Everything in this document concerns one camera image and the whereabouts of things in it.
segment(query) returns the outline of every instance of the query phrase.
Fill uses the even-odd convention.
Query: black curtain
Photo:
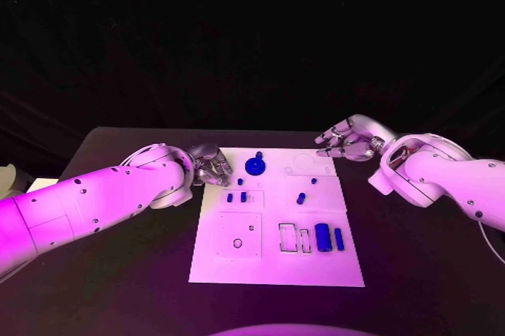
[[[0,6],[0,163],[35,176],[97,126],[319,132],[355,113],[505,159],[502,0]]]

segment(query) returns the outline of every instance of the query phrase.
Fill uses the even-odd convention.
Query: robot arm
[[[109,167],[0,201],[0,280],[64,243],[130,218],[146,207],[178,206],[189,185],[227,186],[231,167],[214,144],[153,144]]]
[[[365,161],[375,153],[381,155],[368,182],[384,195],[395,191],[420,207],[447,195],[470,218],[505,231],[502,161],[474,160],[454,142],[434,134],[398,137],[363,115],[335,124],[315,142],[326,142],[319,156]]]

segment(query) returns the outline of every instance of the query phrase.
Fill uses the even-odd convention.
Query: white board
[[[332,159],[317,157],[315,150],[221,148],[221,151],[233,167],[231,185],[205,186],[189,282],[363,287]],[[266,170],[251,176],[244,171],[244,162],[257,151],[263,153]],[[243,191],[245,202],[240,202]],[[306,194],[300,205],[299,192]],[[330,252],[317,252],[317,223],[330,228]],[[294,224],[294,253],[280,252],[279,224]],[[342,230],[343,251],[336,250],[335,228]],[[310,253],[302,253],[303,229]]]

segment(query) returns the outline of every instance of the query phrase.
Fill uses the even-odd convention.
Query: cable
[[[487,236],[486,236],[486,232],[483,231],[483,227],[481,227],[481,223],[479,222],[479,227],[480,227],[480,231],[481,231],[481,235],[483,235],[483,239],[486,240],[487,246],[491,250],[491,253],[496,255],[497,259],[502,261],[502,263],[505,264],[505,259],[500,257],[500,255],[497,254],[494,248],[491,247],[491,244],[489,242]]]

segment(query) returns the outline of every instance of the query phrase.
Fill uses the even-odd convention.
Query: black table
[[[97,128],[61,180],[145,145],[313,148],[317,132]],[[335,160],[365,288],[188,283],[202,188],[41,255],[0,285],[2,335],[207,335],[304,323],[378,335],[505,335],[505,266],[447,198],[422,209]]]

